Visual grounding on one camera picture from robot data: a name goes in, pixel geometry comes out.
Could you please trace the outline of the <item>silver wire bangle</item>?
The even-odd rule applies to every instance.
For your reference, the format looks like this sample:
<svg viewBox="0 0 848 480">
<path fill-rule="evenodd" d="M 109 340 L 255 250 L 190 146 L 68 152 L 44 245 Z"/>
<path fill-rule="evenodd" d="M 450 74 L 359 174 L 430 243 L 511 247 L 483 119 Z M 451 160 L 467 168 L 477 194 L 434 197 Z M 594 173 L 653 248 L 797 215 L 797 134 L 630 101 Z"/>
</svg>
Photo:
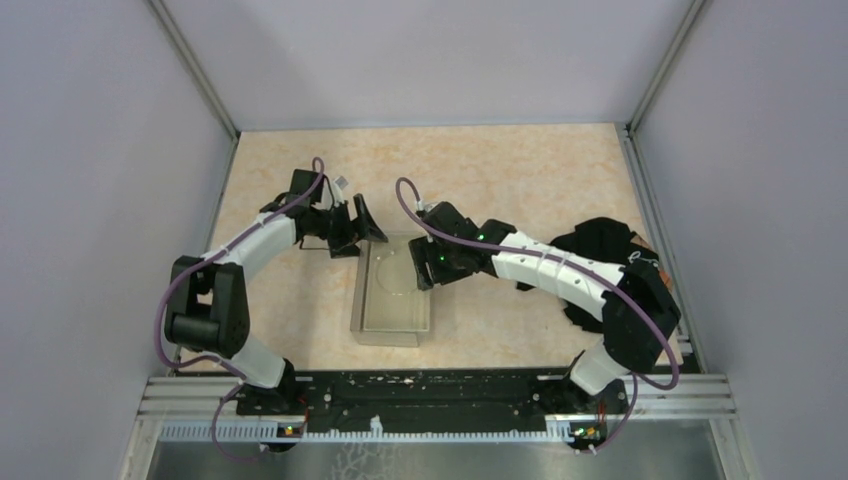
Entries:
<svg viewBox="0 0 848 480">
<path fill-rule="evenodd" d="M 416 270 L 408 253 L 387 251 L 371 260 L 371 281 L 382 291 L 394 296 L 418 290 Z"/>
</svg>

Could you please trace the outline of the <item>clear plastic box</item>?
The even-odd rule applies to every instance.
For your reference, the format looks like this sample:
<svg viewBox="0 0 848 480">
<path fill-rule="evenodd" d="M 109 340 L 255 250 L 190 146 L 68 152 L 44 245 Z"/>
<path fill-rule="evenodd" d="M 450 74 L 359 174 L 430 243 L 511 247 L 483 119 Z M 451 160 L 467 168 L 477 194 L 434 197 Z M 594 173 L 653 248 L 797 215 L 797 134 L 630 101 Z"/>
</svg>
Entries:
<svg viewBox="0 0 848 480">
<path fill-rule="evenodd" d="M 417 348 L 429 335 L 431 297 L 418 287 L 409 249 L 418 236 L 391 232 L 386 243 L 361 245 L 350 321 L 358 344 Z"/>
</svg>

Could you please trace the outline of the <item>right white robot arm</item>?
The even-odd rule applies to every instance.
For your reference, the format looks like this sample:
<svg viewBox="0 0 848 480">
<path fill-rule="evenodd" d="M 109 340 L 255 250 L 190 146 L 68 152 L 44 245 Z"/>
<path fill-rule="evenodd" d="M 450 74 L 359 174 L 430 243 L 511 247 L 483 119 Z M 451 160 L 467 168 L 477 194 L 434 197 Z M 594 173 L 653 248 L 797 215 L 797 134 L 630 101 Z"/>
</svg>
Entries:
<svg viewBox="0 0 848 480">
<path fill-rule="evenodd" d="M 563 385 L 572 410 L 590 411 L 612 381 L 626 373 L 647 374 L 660 355 L 670 354 L 669 338 L 681 312 L 650 263 L 588 259 L 509 223 L 489 219 L 476 225 L 449 202 L 405 212 L 427 233 L 422 288 L 486 273 L 550 293 L 599 322 L 601 339 L 575 360 Z"/>
</svg>

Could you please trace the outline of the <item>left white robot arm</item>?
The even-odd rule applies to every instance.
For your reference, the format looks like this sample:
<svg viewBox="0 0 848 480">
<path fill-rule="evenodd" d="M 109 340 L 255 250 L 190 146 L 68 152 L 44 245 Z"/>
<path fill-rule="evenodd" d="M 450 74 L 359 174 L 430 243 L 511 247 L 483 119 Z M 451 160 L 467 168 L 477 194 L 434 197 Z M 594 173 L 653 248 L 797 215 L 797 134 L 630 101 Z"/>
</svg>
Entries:
<svg viewBox="0 0 848 480">
<path fill-rule="evenodd" d="M 347 202 L 323 161 L 314 158 L 311 169 L 294 170 L 289 188 L 228 243 L 174 262 L 157 307 L 156 346 L 169 342 L 196 353 L 198 361 L 218 363 L 261 389 L 261 401 L 273 412 L 292 411 L 300 399 L 295 368 L 252 335 L 247 286 L 307 237 L 324 241 L 333 258 L 357 257 L 361 242 L 388 240 L 364 197 L 356 194 Z"/>
</svg>

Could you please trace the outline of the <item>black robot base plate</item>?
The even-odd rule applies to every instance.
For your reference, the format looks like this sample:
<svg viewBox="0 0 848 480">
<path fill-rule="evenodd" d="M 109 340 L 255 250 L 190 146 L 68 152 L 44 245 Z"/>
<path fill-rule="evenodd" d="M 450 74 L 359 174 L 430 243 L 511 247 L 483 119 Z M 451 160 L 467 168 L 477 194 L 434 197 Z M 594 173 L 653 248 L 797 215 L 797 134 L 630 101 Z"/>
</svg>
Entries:
<svg viewBox="0 0 848 480">
<path fill-rule="evenodd" d="M 302 371 L 235 395 L 239 415 L 303 416 L 309 433 L 366 432 L 372 419 L 386 433 L 534 432 L 548 415 L 622 414 L 627 400 L 623 381 L 590 396 L 566 367 Z"/>
</svg>

